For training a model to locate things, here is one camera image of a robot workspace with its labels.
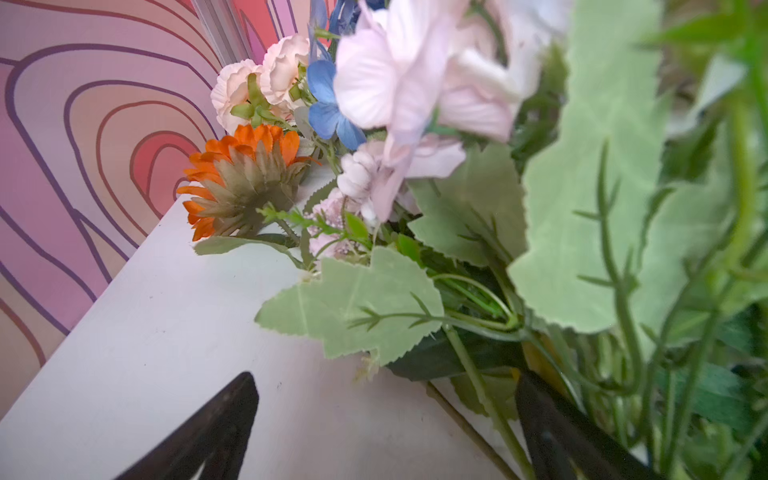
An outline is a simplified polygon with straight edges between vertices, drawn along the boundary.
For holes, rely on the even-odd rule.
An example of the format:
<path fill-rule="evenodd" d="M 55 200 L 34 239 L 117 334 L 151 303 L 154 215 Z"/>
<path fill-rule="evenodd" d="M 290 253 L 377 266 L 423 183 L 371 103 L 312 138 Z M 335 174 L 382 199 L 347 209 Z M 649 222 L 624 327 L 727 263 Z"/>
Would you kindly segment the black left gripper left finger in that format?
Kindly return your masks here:
<path fill-rule="evenodd" d="M 244 371 L 134 465 L 121 479 L 237 479 L 259 404 Z"/>

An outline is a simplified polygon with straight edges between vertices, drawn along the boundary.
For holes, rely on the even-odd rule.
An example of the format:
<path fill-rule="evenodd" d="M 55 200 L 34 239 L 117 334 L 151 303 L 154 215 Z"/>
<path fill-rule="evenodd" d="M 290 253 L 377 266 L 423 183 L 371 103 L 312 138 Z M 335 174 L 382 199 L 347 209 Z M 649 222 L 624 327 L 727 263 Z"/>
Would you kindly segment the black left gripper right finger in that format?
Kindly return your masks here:
<path fill-rule="evenodd" d="M 521 373 L 516 406 L 537 479 L 660 477 L 530 370 Z"/>

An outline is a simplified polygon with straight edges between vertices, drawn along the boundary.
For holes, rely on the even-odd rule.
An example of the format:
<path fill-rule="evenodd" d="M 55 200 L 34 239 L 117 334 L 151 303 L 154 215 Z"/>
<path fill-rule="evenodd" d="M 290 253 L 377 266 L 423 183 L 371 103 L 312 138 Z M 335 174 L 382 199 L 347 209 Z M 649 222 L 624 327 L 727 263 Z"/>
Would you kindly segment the pale pink hydrangea bunch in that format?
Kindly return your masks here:
<path fill-rule="evenodd" d="M 325 259 L 256 323 L 448 378 L 535 476 L 530 370 L 664 479 L 767 475 L 767 5 L 392 1 L 383 155 L 334 167 L 423 266 Z"/>

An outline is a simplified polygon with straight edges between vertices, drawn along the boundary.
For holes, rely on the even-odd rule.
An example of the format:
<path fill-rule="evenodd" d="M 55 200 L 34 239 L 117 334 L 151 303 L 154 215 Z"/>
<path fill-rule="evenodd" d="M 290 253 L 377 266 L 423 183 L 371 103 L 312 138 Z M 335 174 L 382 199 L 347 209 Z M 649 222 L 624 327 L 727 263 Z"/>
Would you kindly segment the blue hydrangea stem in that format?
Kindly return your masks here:
<path fill-rule="evenodd" d="M 339 1 L 310 10 L 308 87 L 315 102 L 309 124 L 323 140 L 336 139 L 350 152 L 382 156 L 379 132 L 391 115 L 387 77 L 385 1 Z"/>

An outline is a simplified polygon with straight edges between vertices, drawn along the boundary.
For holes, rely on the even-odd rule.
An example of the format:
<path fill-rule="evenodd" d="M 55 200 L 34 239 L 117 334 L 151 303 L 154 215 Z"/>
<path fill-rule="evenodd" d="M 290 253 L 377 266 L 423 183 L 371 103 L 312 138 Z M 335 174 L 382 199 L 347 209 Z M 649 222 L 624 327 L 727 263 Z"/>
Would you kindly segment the lilac white flower bunch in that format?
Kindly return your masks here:
<path fill-rule="evenodd" d="M 271 203 L 260 210 L 266 224 L 277 233 L 256 239 L 275 249 L 281 247 L 297 266 L 318 275 L 325 259 L 367 265 L 376 246 L 390 248 L 419 266 L 422 247 L 413 238 L 408 222 L 420 215 L 415 200 L 403 191 L 394 203 L 392 216 L 379 221 L 370 200 L 363 202 L 342 193 L 335 184 L 313 193 L 302 208 L 280 211 Z"/>

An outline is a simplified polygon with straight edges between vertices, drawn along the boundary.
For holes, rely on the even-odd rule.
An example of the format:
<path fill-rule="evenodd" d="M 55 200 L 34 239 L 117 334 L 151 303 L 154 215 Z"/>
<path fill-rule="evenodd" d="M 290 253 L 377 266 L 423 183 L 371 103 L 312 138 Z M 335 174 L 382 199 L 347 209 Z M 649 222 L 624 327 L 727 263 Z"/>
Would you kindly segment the orange artificial daisy flower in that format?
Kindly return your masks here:
<path fill-rule="evenodd" d="M 298 132 L 273 125 L 240 125 L 209 140 L 189 157 L 187 183 L 177 188 L 189 197 L 183 206 L 192 240 L 259 235 L 266 225 L 261 210 L 293 208 L 311 160 Z"/>

